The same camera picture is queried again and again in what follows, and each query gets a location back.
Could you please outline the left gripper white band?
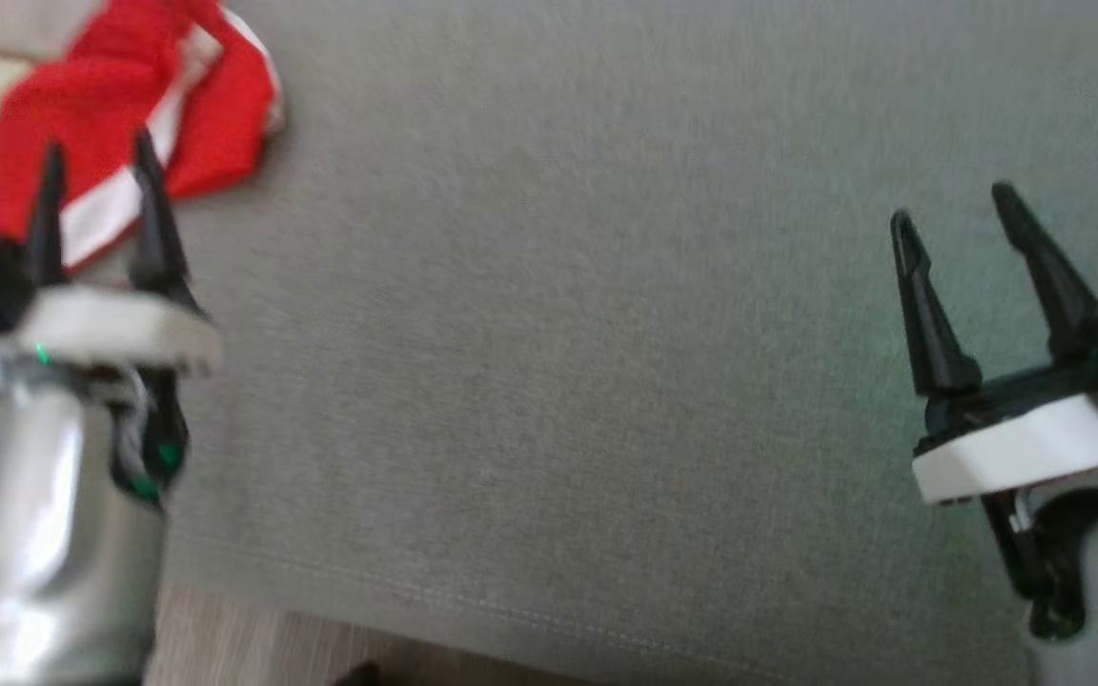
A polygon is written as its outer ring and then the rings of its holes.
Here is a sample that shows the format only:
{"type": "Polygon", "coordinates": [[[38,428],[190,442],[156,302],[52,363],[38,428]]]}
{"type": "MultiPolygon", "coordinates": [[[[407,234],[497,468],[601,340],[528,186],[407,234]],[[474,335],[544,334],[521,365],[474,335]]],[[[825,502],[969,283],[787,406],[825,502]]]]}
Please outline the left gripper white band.
{"type": "MultiPolygon", "coordinates": [[[[152,135],[134,138],[133,175],[141,190],[136,251],[130,265],[132,286],[45,288],[30,302],[11,331],[0,334],[0,392],[14,383],[25,366],[66,366],[79,371],[108,369],[123,376],[121,386],[103,386],[96,400],[127,407],[119,435],[116,461],[126,488],[141,498],[161,498],[183,466],[184,449],[173,439],[158,443],[158,463],[144,459],[149,415],[158,408],[147,371],[173,376],[209,376],[221,366],[221,334],[189,288],[189,268],[173,218],[164,170],[152,135]]],[[[60,285],[64,266],[61,200],[64,151],[45,149],[40,187],[27,234],[27,269],[34,285],[60,285]]]]}

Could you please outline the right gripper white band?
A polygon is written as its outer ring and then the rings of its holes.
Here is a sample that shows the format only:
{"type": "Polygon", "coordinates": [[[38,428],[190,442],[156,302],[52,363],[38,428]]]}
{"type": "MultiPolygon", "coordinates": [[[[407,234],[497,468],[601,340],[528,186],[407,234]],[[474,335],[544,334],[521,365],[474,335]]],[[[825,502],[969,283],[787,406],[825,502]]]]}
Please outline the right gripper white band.
{"type": "MultiPolygon", "coordinates": [[[[1023,196],[994,183],[1002,230],[1023,256],[1047,322],[1049,355],[1093,352],[1098,299],[1023,196]]],[[[931,281],[931,257],[909,212],[892,214],[892,249],[915,394],[981,387],[931,281]]],[[[1098,405],[1084,393],[940,442],[919,446],[912,473],[932,505],[979,502],[1012,591],[1027,604],[1026,634],[1098,637],[1098,405]]]]}

